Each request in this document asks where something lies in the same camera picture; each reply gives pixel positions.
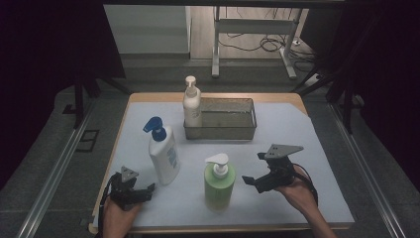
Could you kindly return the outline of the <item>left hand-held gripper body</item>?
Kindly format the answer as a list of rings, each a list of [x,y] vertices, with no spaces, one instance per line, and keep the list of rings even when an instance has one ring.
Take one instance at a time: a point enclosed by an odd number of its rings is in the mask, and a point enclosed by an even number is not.
[[[132,202],[131,195],[138,193],[134,190],[138,175],[126,167],[121,167],[121,171],[113,175],[110,197],[121,209],[132,209],[137,204]]]

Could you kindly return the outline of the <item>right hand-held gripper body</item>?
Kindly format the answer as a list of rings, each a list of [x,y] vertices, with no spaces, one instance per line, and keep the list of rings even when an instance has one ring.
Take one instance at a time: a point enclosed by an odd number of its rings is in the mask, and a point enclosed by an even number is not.
[[[267,151],[267,154],[271,157],[272,164],[271,166],[267,165],[269,173],[263,176],[267,178],[267,187],[256,187],[257,191],[262,193],[279,186],[292,184],[295,169],[288,156],[302,150],[302,146],[272,144]]]

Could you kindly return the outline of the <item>green bottle with white pump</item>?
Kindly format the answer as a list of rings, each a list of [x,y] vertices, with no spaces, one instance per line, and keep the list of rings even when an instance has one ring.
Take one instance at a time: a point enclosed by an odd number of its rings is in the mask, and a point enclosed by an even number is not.
[[[215,211],[226,209],[236,181],[236,171],[226,154],[217,154],[205,160],[204,190],[206,205]]]

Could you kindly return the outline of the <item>white bottle with blue pump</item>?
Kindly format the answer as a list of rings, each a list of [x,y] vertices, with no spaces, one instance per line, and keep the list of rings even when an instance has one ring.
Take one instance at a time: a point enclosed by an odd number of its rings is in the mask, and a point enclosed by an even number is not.
[[[180,170],[173,130],[164,126],[160,117],[152,117],[143,130],[151,132],[149,154],[157,172],[158,181],[167,185],[174,181]]]

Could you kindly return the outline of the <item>grey mesh basket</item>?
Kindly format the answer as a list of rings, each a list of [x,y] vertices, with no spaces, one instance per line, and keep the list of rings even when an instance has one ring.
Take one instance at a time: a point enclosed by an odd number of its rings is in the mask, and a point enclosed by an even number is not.
[[[184,125],[187,140],[252,140],[257,129],[251,98],[201,99],[202,125]]]

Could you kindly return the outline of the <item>cream pump bottle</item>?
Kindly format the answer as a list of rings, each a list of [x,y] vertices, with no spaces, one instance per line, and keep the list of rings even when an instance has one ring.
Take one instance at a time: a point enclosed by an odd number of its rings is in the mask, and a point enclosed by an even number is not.
[[[185,78],[186,89],[183,97],[184,124],[186,127],[201,127],[201,91],[196,86],[196,78]]]

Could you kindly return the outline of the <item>person's left hand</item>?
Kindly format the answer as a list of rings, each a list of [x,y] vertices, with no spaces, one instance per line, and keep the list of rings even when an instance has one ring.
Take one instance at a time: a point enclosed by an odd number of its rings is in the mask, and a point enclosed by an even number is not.
[[[125,211],[108,197],[104,205],[104,230],[111,233],[126,233],[131,229],[142,206],[138,203],[131,210]]]

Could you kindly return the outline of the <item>person's right hand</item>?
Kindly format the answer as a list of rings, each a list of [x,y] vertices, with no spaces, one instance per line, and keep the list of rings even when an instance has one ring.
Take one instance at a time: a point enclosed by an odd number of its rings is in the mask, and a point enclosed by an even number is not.
[[[289,204],[305,217],[314,216],[319,212],[312,192],[302,179],[296,178],[292,184],[279,186],[275,190],[280,192]]]

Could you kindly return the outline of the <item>light blue table mat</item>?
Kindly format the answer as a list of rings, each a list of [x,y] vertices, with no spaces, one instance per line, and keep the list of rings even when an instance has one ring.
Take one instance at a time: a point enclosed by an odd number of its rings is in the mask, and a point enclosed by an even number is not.
[[[267,164],[258,159],[273,144],[293,145],[299,152],[290,160],[307,170],[319,196],[319,208],[336,229],[347,229],[353,215],[343,198],[311,119],[289,103],[256,103],[257,129],[251,141],[188,140],[183,128],[179,102],[134,102],[128,106],[111,156],[108,172],[121,167],[138,172],[137,188],[157,184],[149,156],[149,134],[143,128],[153,116],[173,129],[180,171],[168,185],[156,185],[153,198],[144,204],[135,221],[142,232],[183,232],[221,230],[303,229],[307,222],[276,191],[259,193],[244,183],[244,177],[261,177]],[[213,211],[205,204],[206,159],[225,153],[236,170],[229,206]]]

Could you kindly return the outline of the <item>white power strip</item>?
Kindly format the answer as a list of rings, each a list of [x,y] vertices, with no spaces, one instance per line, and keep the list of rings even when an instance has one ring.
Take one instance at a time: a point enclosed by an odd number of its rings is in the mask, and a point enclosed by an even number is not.
[[[321,75],[319,75],[318,73],[315,73],[304,83],[304,86],[309,87],[309,86],[315,84],[316,82],[318,82],[321,78],[322,78]]]

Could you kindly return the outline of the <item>black metal stand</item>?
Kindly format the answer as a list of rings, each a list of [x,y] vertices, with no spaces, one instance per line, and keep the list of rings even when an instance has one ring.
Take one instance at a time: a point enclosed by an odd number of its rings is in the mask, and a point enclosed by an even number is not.
[[[303,88],[304,84],[315,75],[319,69],[319,65],[313,66],[306,76],[292,89],[292,92],[303,97],[330,84],[330,88],[328,89],[325,98],[329,103],[337,103],[341,96],[344,96],[342,123],[347,132],[352,134],[351,116],[353,109],[354,81],[348,75],[348,70],[345,67],[341,67],[333,72],[323,74],[315,83]]]
[[[101,80],[127,95],[131,95],[133,93],[131,89],[117,82],[112,77],[102,77]],[[77,129],[84,119],[83,91],[86,91],[88,96],[91,98],[97,98],[100,95],[101,90],[96,76],[77,74],[74,78],[74,129]]]

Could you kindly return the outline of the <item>dark curtain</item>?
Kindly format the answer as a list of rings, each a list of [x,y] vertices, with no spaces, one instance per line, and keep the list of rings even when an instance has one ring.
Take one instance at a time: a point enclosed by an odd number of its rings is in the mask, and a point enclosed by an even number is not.
[[[125,72],[104,0],[0,0],[0,189],[49,119],[55,96],[78,80]]]
[[[303,39],[334,74],[327,96],[362,98],[367,125],[420,190],[420,0],[311,9]]]

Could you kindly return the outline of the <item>white board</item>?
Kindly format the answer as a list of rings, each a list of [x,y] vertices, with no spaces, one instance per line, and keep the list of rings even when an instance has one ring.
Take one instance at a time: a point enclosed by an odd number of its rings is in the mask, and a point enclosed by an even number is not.
[[[105,5],[120,54],[189,54],[188,6]]]

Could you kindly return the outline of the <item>aluminium rail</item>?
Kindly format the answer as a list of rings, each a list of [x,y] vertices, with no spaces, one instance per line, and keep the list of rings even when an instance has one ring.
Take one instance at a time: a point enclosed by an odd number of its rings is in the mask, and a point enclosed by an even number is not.
[[[41,191],[37,195],[37,198],[35,199],[24,222],[22,223],[16,238],[34,238],[47,212],[47,209],[50,206],[53,196],[63,178],[68,164],[76,150],[77,144],[79,143],[82,134],[85,131],[85,128],[91,118],[95,105],[95,99],[88,101],[84,117],[82,118],[79,126],[72,130],[70,137],[67,140],[54,166],[52,167],[47,180],[45,181]]]
[[[356,142],[354,136],[348,132],[342,120],[344,116],[340,112],[337,105],[329,104],[329,108],[334,115],[336,124],[344,138],[345,143],[348,145],[352,158],[361,174],[361,177],[367,187],[370,197],[372,198],[375,207],[378,210],[384,225],[386,226],[391,238],[406,238],[405,232],[401,227],[399,219],[396,216],[393,208],[391,207],[388,199],[385,197],[382,189],[379,187],[368,163]]]

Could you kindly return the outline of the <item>white metal desk frame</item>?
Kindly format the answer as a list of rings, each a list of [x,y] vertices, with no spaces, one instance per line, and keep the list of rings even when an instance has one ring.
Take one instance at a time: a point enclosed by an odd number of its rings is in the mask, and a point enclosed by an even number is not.
[[[285,47],[280,49],[280,56],[290,79],[297,75],[289,59],[292,42],[300,22],[303,10],[298,9],[292,20],[253,20],[253,19],[221,19],[220,7],[214,8],[214,44],[212,52],[211,74],[217,78],[219,71],[219,35],[226,34],[252,34],[252,35],[285,35]]]

